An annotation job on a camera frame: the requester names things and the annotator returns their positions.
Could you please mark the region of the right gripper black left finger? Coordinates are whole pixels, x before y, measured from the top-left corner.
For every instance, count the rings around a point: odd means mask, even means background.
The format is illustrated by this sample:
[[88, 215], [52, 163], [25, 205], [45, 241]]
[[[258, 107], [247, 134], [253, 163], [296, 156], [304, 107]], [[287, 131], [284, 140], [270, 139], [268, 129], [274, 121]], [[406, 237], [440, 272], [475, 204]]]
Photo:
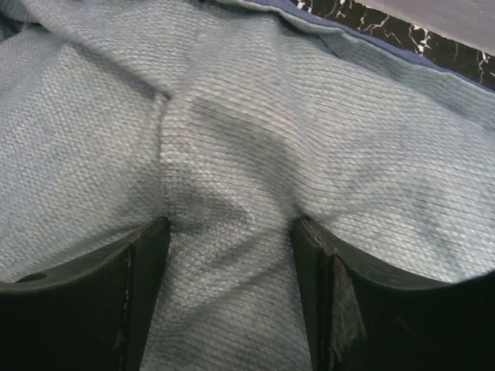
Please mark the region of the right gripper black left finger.
[[1, 284], [3, 370], [138, 370], [170, 226], [159, 218], [76, 259]]

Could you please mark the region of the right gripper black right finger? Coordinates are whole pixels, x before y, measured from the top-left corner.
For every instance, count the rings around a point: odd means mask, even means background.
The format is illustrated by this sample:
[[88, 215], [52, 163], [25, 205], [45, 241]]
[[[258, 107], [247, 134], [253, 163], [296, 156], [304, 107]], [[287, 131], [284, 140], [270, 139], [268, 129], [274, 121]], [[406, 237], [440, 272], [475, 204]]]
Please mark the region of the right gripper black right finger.
[[290, 232], [315, 370], [492, 370], [494, 276], [392, 266], [307, 217]]

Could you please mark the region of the blue fish print pillowcase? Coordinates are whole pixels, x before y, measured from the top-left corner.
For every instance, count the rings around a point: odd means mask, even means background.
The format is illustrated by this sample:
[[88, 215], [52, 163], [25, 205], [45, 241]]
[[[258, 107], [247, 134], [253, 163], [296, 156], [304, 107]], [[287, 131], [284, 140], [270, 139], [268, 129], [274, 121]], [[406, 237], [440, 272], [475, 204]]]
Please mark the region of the blue fish print pillowcase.
[[287, 230], [494, 267], [494, 95], [248, 1], [1, 3], [1, 277], [157, 216], [145, 370], [307, 370]]

